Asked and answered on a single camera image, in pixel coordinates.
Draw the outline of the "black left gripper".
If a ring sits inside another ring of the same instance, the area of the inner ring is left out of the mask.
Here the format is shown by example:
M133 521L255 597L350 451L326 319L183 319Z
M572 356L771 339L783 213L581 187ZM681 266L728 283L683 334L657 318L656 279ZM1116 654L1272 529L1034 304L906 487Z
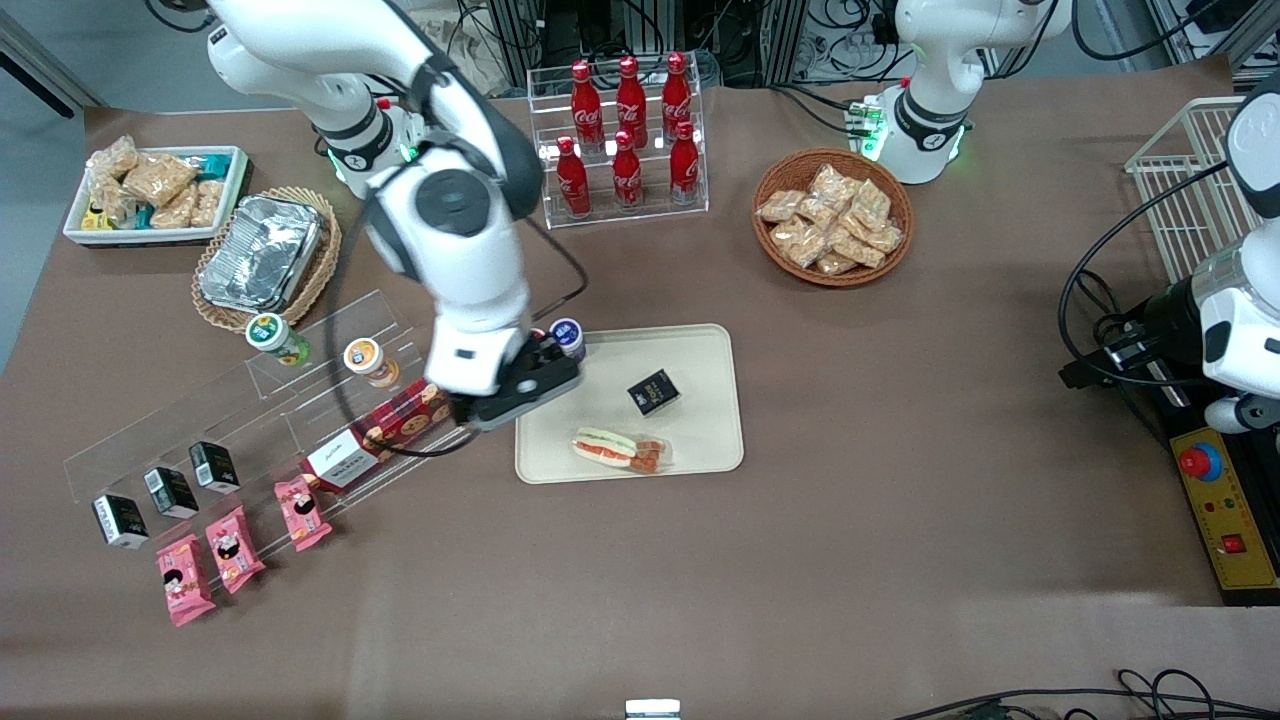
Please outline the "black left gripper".
M1069 389L1117 383L1132 386L1208 386L1202 370L1202 331L1190 281L1179 281L1125 313L1098 320L1101 352L1071 360L1059 370Z

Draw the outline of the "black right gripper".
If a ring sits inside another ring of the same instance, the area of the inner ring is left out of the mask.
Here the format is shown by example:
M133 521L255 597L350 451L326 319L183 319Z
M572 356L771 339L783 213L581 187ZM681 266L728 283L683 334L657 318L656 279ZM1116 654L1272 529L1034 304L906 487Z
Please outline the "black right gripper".
M570 392L585 377L580 360L552 338L526 338L500 374L500 396L540 397L558 387Z

